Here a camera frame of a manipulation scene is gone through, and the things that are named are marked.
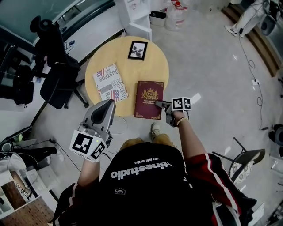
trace shoe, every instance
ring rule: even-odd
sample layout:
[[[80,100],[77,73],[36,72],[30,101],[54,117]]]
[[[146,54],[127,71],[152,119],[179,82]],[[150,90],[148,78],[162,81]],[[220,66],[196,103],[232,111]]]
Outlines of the shoe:
[[[50,155],[47,156],[47,157],[45,158],[45,160],[46,160],[47,164],[50,165],[50,163],[51,163],[51,157],[50,157]]]
[[[59,145],[55,144],[54,148],[56,148],[56,150],[57,150],[57,153],[55,155],[60,159],[61,162],[64,161],[64,155],[63,155]]]
[[[160,135],[160,126],[154,122],[151,125],[151,139],[154,140],[158,135]]]
[[[225,25],[225,29],[229,31],[232,35],[237,36],[238,33],[232,30],[231,26]]]

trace picture frame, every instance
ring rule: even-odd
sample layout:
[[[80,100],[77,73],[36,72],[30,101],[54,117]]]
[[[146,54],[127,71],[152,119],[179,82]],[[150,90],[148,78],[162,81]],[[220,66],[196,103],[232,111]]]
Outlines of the picture frame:
[[[132,41],[129,51],[128,59],[130,60],[145,60],[145,53],[147,49],[147,42],[145,41]]]

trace black t-shirt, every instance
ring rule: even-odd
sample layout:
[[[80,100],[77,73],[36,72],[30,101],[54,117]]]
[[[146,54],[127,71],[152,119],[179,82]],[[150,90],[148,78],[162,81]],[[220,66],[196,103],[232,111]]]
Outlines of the black t-shirt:
[[[236,218],[241,214],[241,197],[215,155],[198,155],[185,165],[179,150],[141,143],[120,151],[100,182],[66,189],[54,220],[61,226],[88,225],[92,218],[217,225],[216,206],[225,204]]]

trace office chair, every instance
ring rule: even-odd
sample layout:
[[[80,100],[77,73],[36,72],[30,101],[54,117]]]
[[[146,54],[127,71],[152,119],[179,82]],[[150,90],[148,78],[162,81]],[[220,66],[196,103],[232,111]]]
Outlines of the office chair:
[[[40,90],[42,98],[57,109],[61,109],[63,105],[68,109],[68,102],[74,92],[84,107],[88,108],[89,104],[77,90],[77,87],[84,83],[84,79],[76,82],[80,70],[79,63],[66,54],[59,25],[52,24],[51,20],[41,20],[41,17],[37,16],[32,20],[30,30],[38,34],[40,39],[35,48],[42,56],[47,56],[47,64],[51,67]]]
[[[228,171],[228,175],[233,183],[239,184],[245,179],[245,176],[247,177],[249,175],[251,167],[259,163],[264,158],[265,149],[247,151],[235,137],[233,137],[233,139],[242,148],[242,152],[234,160],[214,151],[212,153],[232,162]]]

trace black bag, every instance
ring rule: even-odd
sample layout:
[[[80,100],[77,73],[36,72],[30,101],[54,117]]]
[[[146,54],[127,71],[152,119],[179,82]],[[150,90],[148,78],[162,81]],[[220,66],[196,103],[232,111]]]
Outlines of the black bag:
[[[16,105],[24,104],[27,107],[34,96],[34,83],[30,81],[31,69],[29,66],[20,66],[15,75],[13,80],[14,101]]]

